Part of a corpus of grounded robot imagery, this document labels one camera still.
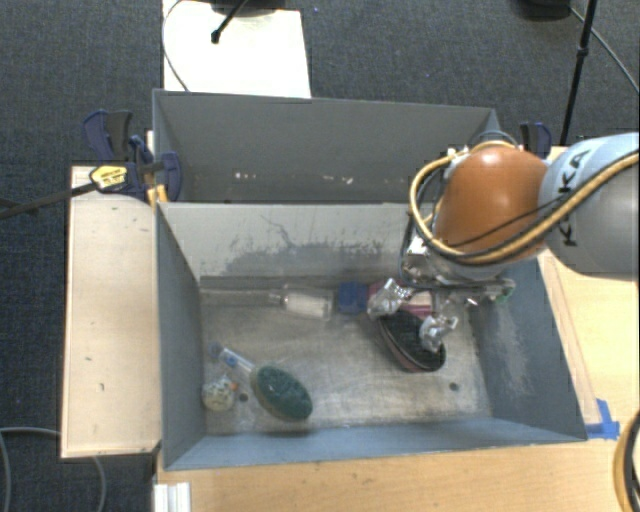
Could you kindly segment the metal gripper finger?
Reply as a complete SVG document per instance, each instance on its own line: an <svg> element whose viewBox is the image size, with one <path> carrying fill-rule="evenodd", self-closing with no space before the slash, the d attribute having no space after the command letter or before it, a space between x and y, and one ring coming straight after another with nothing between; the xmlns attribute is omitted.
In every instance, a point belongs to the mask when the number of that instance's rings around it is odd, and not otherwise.
<svg viewBox="0 0 640 512"><path fill-rule="evenodd" d="M376 282L368 288L366 312L371 319L395 314L413 296L413 288L394 278Z"/></svg>
<svg viewBox="0 0 640 512"><path fill-rule="evenodd" d="M456 329L458 318L443 314L429 315L419 328L421 347L430 352L438 352L443 344L444 337Z"/></svg>

